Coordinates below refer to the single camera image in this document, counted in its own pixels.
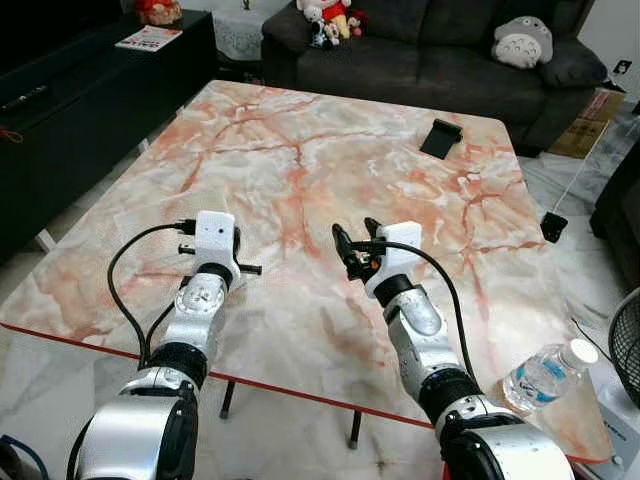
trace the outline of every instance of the cardboard box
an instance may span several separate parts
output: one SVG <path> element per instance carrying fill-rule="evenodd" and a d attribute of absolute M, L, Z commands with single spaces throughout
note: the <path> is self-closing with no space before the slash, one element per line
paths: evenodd
<path fill-rule="evenodd" d="M 587 108 L 580 114 L 580 118 L 597 122 L 612 120 L 624 101 L 624 97 L 624 92 L 603 87 L 596 88 Z"/>
<path fill-rule="evenodd" d="M 578 118 L 551 146 L 549 152 L 573 158 L 585 158 L 608 125 L 609 122 Z"/>

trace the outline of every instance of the fan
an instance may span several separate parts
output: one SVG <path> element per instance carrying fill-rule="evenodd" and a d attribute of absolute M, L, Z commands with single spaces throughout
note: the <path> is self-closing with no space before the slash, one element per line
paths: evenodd
<path fill-rule="evenodd" d="M 640 288 L 631 292 L 613 315 L 609 352 L 624 389 L 640 408 Z"/>

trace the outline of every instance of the black tv stand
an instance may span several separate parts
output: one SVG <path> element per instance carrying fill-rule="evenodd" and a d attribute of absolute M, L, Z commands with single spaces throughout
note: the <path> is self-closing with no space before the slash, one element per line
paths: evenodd
<path fill-rule="evenodd" d="M 129 14 L 100 35 L 112 45 L 140 28 Z M 0 263 L 215 76 L 211 14 L 185 10 L 172 28 L 182 35 L 158 52 L 106 47 L 49 78 L 46 94 L 0 113 L 0 127 L 24 139 L 0 136 Z"/>

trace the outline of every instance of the white lace cloth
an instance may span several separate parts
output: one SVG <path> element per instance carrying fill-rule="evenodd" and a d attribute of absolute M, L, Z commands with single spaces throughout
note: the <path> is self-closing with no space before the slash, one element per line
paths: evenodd
<path fill-rule="evenodd" d="M 212 12 L 218 50 L 239 61 L 260 60 L 262 24 L 287 3 L 250 0 L 250 10 L 245 10 L 242 0 L 180 0 L 183 8 Z"/>

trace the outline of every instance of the totoro plush toy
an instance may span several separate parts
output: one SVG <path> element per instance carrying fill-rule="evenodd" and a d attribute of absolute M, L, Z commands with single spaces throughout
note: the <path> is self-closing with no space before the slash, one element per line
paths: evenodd
<path fill-rule="evenodd" d="M 536 17 L 518 17 L 496 28 L 491 54 L 499 62 L 517 68 L 533 68 L 553 57 L 553 37 Z"/>

